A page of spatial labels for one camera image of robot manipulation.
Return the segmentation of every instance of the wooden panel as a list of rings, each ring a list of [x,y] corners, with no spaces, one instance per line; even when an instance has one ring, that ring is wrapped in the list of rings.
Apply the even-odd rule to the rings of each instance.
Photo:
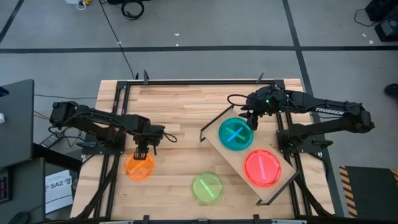
[[[207,127],[203,131],[204,137],[206,140],[210,142],[210,144],[228,161],[228,163],[232,166],[232,168],[241,176],[241,178],[246,181],[248,186],[250,186],[255,193],[262,199],[263,202],[269,203],[273,196],[292,178],[292,176],[296,173],[296,170],[289,165],[285,159],[279,154],[279,151],[276,151],[272,148],[269,143],[265,140],[266,136],[263,136],[263,133],[258,131],[254,132],[254,139],[252,144],[245,150],[242,151],[232,151],[225,148],[220,140],[218,139],[218,130],[221,124],[227,120],[228,118],[238,118],[239,115],[234,110],[229,110],[225,114],[223,114],[220,118],[218,118],[213,124]],[[282,174],[278,183],[270,187],[258,187],[252,184],[245,176],[243,171],[244,160],[246,156],[256,149],[266,149],[273,153],[276,158],[280,162],[280,166],[282,169]]]
[[[96,109],[111,111],[116,82],[114,80],[101,82]],[[302,91],[299,79],[285,80],[285,85],[287,89]],[[248,219],[257,213],[261,218],[293,218],[288,189],[285,189],[270,206],[255,206],[259,197],[247,183],[209,142],[199,142],[200,129],[229,106],[226,101],[229,94],[247,95],[260,87],[259,85],[132,86],[127,112],[146,116],[152,124],[165,125],[168,133],[176,135],[178,143],[162,140],[155,156],[153,175],[143,182],[133,182],[124,173],[124,161],[136,147],[132,137],[127,137],[126,153],[121,156],[119,163],[112,219],[142,220],[143,215],[150,215],[154,220]],[[244,103],[242,98],[233,98],[233,101]],[[292,118],[297,123],[311,123],[308,114],[293,114]],[[265,116],[259,119],[256,133],[264,136],[264,140],[277,149],[276,129],[276,117]],[[81,168],[72,217],[83,210],[96,192],[102,157],[95,156]],[[302,156],[302,163],[308,188],[321,204],[333,213],[322,163],[307,155]],[[214,172],[223,181],[223,198],[216,205],[199,206],[191,193],[193,178],[203,171]]]

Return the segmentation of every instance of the gray floor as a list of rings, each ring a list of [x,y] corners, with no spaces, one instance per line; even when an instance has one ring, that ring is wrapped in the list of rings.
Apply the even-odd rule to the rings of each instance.
[[[289,0],[300,45],[397,45],[380,42],[372,27],[353,22],[355,10],[368,2]],[[17,0],[0,1],[0,28],[16,4]],[[104,5],[124,47],[293,46],[280,0],[152,0],[144,4],[143,17],[134,22],[125,20],[116,6]],[[358,20],[369,22],[363,12]],[[25,0],[0,43],[0,49],[82,47],[118,47],[98,1],[77,11],[63,0]],[[315,96],[363,102],[376,124],[367,134],[326,135],[335,142],[329,150],[336,173],[342,165],[398,169],[397,102],[382,92],[386,85],[398,82],[398,52],[318,51],[303,56]],[[151,79],[257,78],[262,72],[264,78],[302,77],[294,51],[128,52],[126,57],[134,72],[146,69]],[[131,78],[121,53],[0,54],[0,73],[0,85],[32,78],[38,94],[72,97],[96,96],[100,80]],[[36,97],[35,110],[49,115],[54,100]],[[94,100],[78,102],[95,104]],[[48,121],[35,118],[35,142],[49,135],[48,126]],[[55,149],[73,150],[65,142]]]

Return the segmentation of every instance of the colored plate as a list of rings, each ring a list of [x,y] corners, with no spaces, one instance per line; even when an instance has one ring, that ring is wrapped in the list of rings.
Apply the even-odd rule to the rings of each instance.
[[[135,160],[130,156],[124,164],[126,175],[132,180],[145,180],[155,169],[155,160],[148,154],[146,160]]]
[[[221,124],[218,137],[226,148],[240,151],[249,147],[253,142],[253,130],[249,128],[245,120],[230,118]]]
[[[270,187],[279,181],[282,169],[271,152],[255,150],[244,161],[244,173],[254,185]]]
[[[221,198],[223,184],[216,174],[204,172],[193,180],[192,192],[201,203],[211,205]]]

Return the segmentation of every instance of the wooden table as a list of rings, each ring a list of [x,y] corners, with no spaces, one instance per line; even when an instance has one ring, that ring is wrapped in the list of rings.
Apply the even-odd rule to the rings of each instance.
[[[299,79],[284,81],[286,89],[303,91]],[[116,83],[116,80],[101,82],[96,102],[97,110],[111,112]],[[119,163],[111,219],[142,220],[144,215],[150,215],[151,220],[252,219],[253,214],[260,214],[260,218],[293,218],[289,188],[286,188],[271,205],[256,206],[259,200],[256,193],[209,142],[199,142],[200,129],[229,106],[226,101],[228,95],[248,95],[259,87],[133,86],[129,94],[127,113],[139,114],[149,118],[152,124],[166,126],[165,130],[174,134],[178,143],[162,140],[157,148],[153,175],[145,181],[133,182],[125,175],[124,161],[131,156],[136,146],[132,137],[127,136],[126,150]],[[244,99],[234,98],[234,101],[244,103]],[[285,116],[282,117],[284,127],[287,127]],[[292,114],[292,119],[294,123],[311,123],[308,114]],[[259,119],[257,132],[262,133],[271,147],[277,149],[276,129],[275,116]],[[96,192],[103,157],[95,156],[81,168],[71,217],[78,215]],[[333,213],[322,162],[308,154],[301,154],[301,160],[308,188],[324,208]],[[192,195],[192,180],[204,171],[218,174],[223,181],[224,194],[216,205],[201,206]],[[304,214],[301,192],[297,186],[296,189],[300,212]],[[108,192],[104,193],[101,215],[104,215],[107,194]]]

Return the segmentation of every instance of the yellow and black stripe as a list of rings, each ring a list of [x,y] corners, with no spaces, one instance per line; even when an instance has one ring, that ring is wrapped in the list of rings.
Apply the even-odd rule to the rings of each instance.
[[[356,211],[353,190],[349,183],[348,172],[345,166],[340,167],[340,176],[341,176],[341,182],[343,184],[344,194],[346,196],[349,217],[356,218],[358,216],[358,213]]]
[[[394,177],[397,181],[397,185],[398,185],[398,171],[391,169],[392,174],[394,174]]]

